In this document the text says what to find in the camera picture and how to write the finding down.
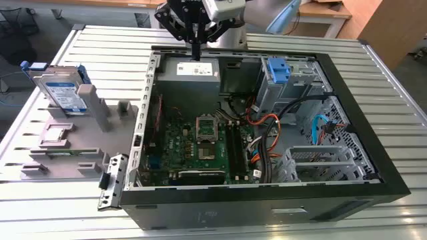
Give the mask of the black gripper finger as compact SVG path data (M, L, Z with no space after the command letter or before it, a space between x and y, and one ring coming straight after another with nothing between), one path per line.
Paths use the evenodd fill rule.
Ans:
M245 22L240 19L223 20L215 23L208 29L201 29L203 24L196 30L196 61L201 57L201 49L205 45L220 49L245 48Z
M192 27L184 27L184 23L177 18L173 10L168 3L163 3L157 6L156 12L153 14L155 19L159 21L160 25L167 29L172 36L179 41L184 41L191 47L191 59L197 60L197 40L196 34Z

